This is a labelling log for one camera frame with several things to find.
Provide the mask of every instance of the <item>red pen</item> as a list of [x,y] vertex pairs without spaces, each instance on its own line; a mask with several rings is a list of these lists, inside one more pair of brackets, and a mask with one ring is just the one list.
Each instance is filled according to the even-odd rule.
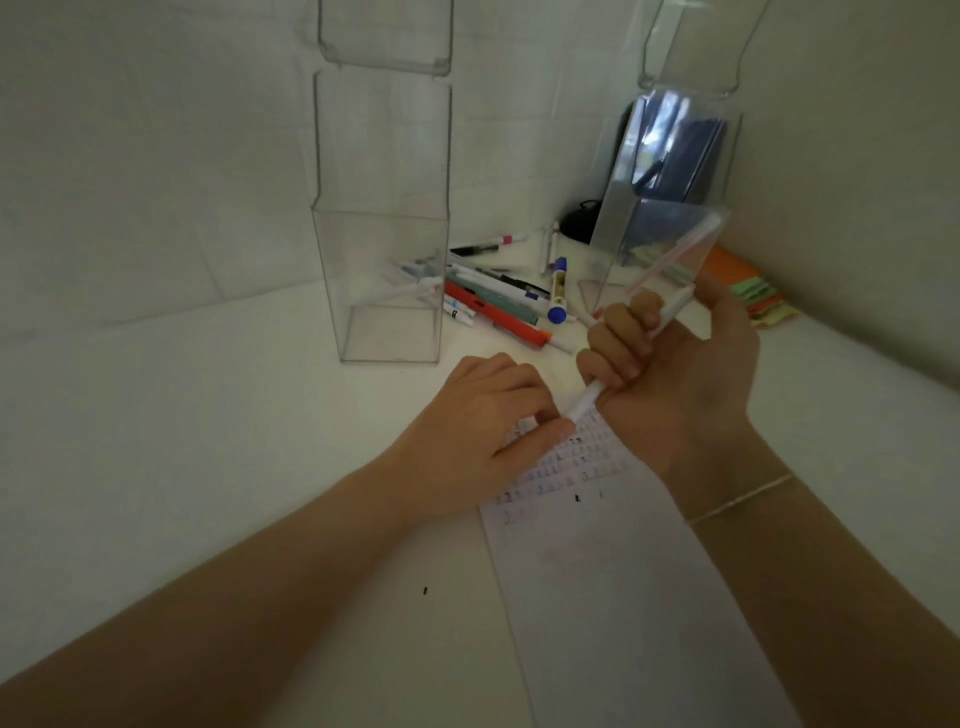
[[494,324],[507,329],[514,336],[518,336],[528,344],[538,349],[542,349],[551,339],[551,334],[547,331],[541,331],[539,328],[524,324],[518,318],[511,316],[502,308],[497,308],[492,303],[487,303],[478,296],[474,296],[463,286],[459,286],[452,280],[444,281],[444,291],[446,295],[456,299],[465,306],[472,308],[477,313],[481,313]]

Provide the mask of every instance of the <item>hand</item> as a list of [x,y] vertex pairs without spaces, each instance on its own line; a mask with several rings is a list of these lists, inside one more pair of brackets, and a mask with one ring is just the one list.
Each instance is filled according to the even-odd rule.
[[691,463],[722,454],[750,429],[747,402],[753,387],[759,338],[740,300],[706,275],[697,280],[697,298],[710,309],[708,341],[679,322],[655,340],[662,300],[644,292],[630,305],[610,306],[604,323],[590,330],[589,351],[577,366],[585,383],[608,386],[597,409],[617,437],[643,460],[684,509],[679,494]]
[[[513,426],[533,416],[540,426],[504,448]],[[380,463],[396,474],[390,496],[423,522],[500,495],[575,430],[531,364],[468,356]]]

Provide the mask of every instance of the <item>thin white bracelet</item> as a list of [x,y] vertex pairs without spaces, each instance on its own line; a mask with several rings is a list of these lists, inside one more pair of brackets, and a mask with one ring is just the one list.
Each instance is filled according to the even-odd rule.
[[757,488],[755,491],[751,491],[751,492],[748,493],[746,496],[736,497],[736,498],[734,498],[733,500],[730,500],[730,501],[724,503],[724,504],[721,505],[719,508],[714,508],[714,509],[713,509],[712,511],[710,511],[709,513],[705,513],[703,516],[697,516],[697,518],[695,518],[695,519],[690,519],[689,521],[686,522],[686,524],[692,528],[693,526],[695,526],[695,525],[696,525],[697,523],[699,523],[700,521],[706,521],[707,519],[711,519],[711,518],[713,518],[714,516],[719,516],[719,515],[720,515],[721,513],[723,513],[724,511],[730,510],[731,508],[733,508],[734,506],[739,505],[740,503],[742,503],[742,502],[745,501],[745,500],[750,500],[750,498],[752,498],[752,497],[754,497],[754,496],[759,496],[761,493],[765,493],[766,491],[771,491],[771,490],[773,490],[774,488],[776,488],[777,486],[783,485],[783,483],[785,483],[787,480],[793,479],[793,477],[794,477],[794,474],[788,473],[788,474],[786,474],[784,477],[779,477],[779,478],[777,478],[777,479],[774,480],[772,483],[767,483],[766,485],[761,485],[761,486],[760,486],[759,488]]

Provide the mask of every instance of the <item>white sheet of paper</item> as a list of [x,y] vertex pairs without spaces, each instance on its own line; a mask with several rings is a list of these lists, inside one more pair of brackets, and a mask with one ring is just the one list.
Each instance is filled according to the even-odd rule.
[[540,728],[800,725],[663,485],[595,409],[482,513]]

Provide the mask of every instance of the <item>forearm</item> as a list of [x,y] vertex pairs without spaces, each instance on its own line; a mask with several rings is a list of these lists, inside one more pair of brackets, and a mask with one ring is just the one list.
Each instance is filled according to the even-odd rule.
[[254,722],[409,529],[374,463],[0,688],[10,725]]
[[[674,473],[687,518],[788,473],[749,428],[716,453]],[[805,722],[960,724],[960,642],[799,480],[694,530]]]

